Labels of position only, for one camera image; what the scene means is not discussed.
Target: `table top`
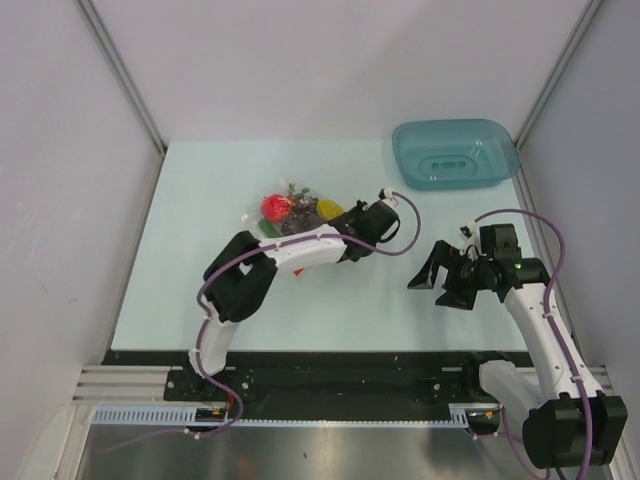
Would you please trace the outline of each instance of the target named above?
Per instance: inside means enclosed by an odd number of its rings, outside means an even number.
[[[441,288],[409,291],[436,240],[457,245],[459,227],[488,210],[518,207],[514,185],[417,192],[400,177],[389,141],[184,142],[169,147],[116,325],[113,350],[186,350],[202,322],[196,292],[202,274],[241,218],[287,178],[345,208],[375,201],[392,187],[422,215],[416,246],[401,257],[371,255],[357,263],[320,265],[300,277],[281,273],[262,307],[242,322],[232,350],[441,351],[525,350],[518,328],[495,294],[481,292],[466,312],[436,307]],[[404,247],[415,218],[401,205],[402,227],[385,245]],[[523,254],[533,251],[522,218],[514,223]]]

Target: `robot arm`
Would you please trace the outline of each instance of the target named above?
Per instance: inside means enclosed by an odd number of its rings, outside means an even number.
[[[243,254],[256,249],[262,251],[228,268],[203,292],[208,310],[212,312],[200,347],[206,372],[213,375],[224,368],[238,325],[260,308],[276,273],[322,263],[357,262],[371,255],[370,248],[345,243],[342,236],[375,247],[396,235],[400,219],[393,192],[382,190],[378,196],[379,200],[371,205],[358,201],[348,212],[309,232],[260,241],[244,231],[231,239],[205,271],[205,282]],[[195,351],[189,352],[191,364],[199,372],[195,356]]]
[[[445,293],[436,305],[472,310],[480,290],[498,295],[516,321],[531,355],[539,385],[528,382],[512,363],[487,362],[480,385],[494,396],[522,428],[523,442],[538,468],[578,466],[585,442],[585,418],[575,378],[543,308],[549,275],[537,258],[522,258],[513,225],[481,227],[479,237],[465,231],[466,248],[436,242],[427,262],[408,287],[434,287],[439,267],[447,268]],[[593,424],[591,464],[608,464],[622,434],[627,410],[620,397],[607,397],[575,348],[557,310],[550,307],[560,337],[578,366]]]

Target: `red fruit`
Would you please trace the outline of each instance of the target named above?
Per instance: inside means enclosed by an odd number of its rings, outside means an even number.
[[[262,201],[262,216],[271,223],[279,223],[291,213],[291,202],[282,195],[271,195]]]

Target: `gray wall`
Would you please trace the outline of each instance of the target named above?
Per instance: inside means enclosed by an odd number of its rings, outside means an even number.
[[[0,478],[99,359],[160,160],[71,0],[2,2]]]
[[[561,277],[591,364],[640,446],[640,2],[605,2],[524,146],[536,206],[567,240]]]

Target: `plastic container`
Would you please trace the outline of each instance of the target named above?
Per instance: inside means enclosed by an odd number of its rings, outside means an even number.
[[[393,132],[393,153],[416,190],[492,187],[520,168],[509,133],[491,120],[403,123]]]

